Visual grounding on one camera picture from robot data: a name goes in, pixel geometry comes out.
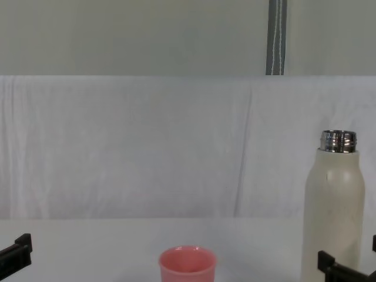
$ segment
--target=white fabric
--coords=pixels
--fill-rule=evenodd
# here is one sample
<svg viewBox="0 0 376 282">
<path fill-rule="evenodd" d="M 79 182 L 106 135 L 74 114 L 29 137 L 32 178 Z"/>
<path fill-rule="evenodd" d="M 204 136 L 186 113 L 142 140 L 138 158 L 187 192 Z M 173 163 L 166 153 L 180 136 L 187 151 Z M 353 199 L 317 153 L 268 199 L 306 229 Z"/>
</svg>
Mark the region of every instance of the white fabric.
<svg viewBox="0 0 376 282">
<path fill-rule="evenodd" d="M 266 0 L 1 0 L 1 75 L 263 75 Z"/>
<path fill-rule="evenodd" d="M 292 0 L 287 5 L 289 75 L 376 75 L 376 1 Z"/>
<path fill-rule="evenodd" d="M 0 216 L 300 217 L 333 128 L 372 215 L 375 99 L 373 77 L 1 77 Z"/>
<path fill-rule="evenodd" d="M 248 79 L 3 77 L 1 217 L 232 216 Z"/>
<path fill-rule="evenodd" d="M 376 213 L 375 77 L 252 80 L 241 216 L 302 216 L 304 184 L 324 129 L 358 133 L 366 215 Z"/>
</svg>

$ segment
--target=gray wall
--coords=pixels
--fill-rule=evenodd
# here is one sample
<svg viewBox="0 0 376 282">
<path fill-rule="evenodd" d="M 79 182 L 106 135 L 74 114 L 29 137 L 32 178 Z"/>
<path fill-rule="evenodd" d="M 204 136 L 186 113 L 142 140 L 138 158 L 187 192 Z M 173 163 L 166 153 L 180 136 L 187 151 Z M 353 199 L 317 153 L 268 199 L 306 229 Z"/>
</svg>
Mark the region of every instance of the gray wall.
<svg viewBox="0 0 376 282">
<path fill-rule="evenodd" d="M 268 1 L 2 0 L 1 75 L 262 75 Z"/>
</svg>

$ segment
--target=white cloth backdrop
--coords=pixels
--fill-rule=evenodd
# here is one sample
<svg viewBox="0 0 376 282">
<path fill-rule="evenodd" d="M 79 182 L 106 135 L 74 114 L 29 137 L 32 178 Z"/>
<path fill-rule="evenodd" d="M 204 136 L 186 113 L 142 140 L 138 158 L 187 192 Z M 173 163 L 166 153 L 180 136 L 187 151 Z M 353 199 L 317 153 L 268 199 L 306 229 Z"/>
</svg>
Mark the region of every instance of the white cloth backdrop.
<svg viewBox="0 0 376 282">
<path fill-rule="evenodd" d="M 248 79 L 4 77 L 2 217 L 232 216 Z"/>
<path fill-rule="evenodd" d="M 376 212 L 374 77 L 0 77 L 0 107 L 2 218 L 301 216 L 329 128 Z"/>
<path fill-rule="evenodd" d="M 376 75 L 376 1 L 289 0 L 285 74 Z"/>
</svg>

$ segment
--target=cup rim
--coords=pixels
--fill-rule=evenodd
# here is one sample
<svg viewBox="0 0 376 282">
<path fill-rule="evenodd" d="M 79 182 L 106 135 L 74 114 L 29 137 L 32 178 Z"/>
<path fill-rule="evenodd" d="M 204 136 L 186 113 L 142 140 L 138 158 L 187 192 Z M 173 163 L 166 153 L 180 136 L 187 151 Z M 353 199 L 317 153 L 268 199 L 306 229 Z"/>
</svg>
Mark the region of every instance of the cup rim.
<svg viewBox="0 0 376 282">
<path fill-rule="evenodd" d="M 168 253 L 175 252 L 175 251 L 179 251 L 179 250 L 182 250 L 182 249 L 185 249 L 185 250 L 200 249 L 201 251 L 204 251 L 206 254 L 208 254 L 210 257 L 212 257 L 213 263 L 208 268 L 206 268 L 204 270 L 197 271 L 197 272 L 179 272 L 179 271 L 169 269 L 162 264 L 161 259 L 164 255 L 166 255 Z M 210 251 L 210 250 L 208 250 L 208 249 L 206 249 L 202 246 L 182 245 L 182 246 L 176 246 L 176 247 L 172 247 L 172 248 L 165 250 L 162 254 L 160 254 L 159 259 L 158 259 L 158 263 L 159 263 L 160 268 L 163 269 L 164 271 L 168 272 L 168 273 L 172 273 L 172 274 L 176 274 L 176 275 L 180 275 L 180 276 L 197 276 L 197 275 L 201 275 L 201 274 L 212 271 L 216 267 L 217 257 L 212 251 Z"/>
</svg>

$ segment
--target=bottle neck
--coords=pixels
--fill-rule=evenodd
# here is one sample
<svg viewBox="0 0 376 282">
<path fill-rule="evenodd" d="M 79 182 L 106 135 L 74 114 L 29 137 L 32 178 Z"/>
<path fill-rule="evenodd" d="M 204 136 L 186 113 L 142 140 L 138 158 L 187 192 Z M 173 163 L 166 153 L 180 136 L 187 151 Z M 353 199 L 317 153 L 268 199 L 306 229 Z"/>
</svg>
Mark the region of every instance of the bottle neck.
<svg viewBox="0 0 376 282">
<path fill-rule="evenodd" d="M 332 153 L 317 149 L 315 162 L 319 163 L 320 165 L 359 167 L 359 152 Z"/>
</svg>

